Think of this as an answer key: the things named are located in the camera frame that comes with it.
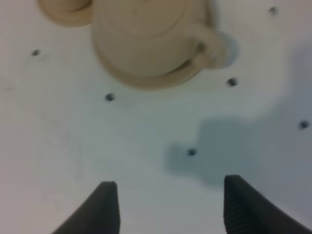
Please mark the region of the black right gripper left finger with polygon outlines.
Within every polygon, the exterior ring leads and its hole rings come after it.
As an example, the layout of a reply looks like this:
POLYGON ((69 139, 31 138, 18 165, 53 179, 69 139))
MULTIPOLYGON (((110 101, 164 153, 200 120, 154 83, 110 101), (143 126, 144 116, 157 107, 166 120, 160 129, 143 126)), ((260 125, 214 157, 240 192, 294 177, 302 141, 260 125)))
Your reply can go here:
POLYGON ((117 184, 102 182, 55 234, 118 234, 121 219, 117 184))

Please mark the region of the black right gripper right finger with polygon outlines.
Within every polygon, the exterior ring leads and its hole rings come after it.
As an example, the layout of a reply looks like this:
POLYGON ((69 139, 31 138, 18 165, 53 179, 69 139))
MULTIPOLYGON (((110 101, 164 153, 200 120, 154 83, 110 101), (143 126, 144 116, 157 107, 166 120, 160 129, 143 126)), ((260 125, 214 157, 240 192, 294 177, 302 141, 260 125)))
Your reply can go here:
POLYGON ((224 178, 223 220, 228 234, 310 234, 239 175, 224 178))

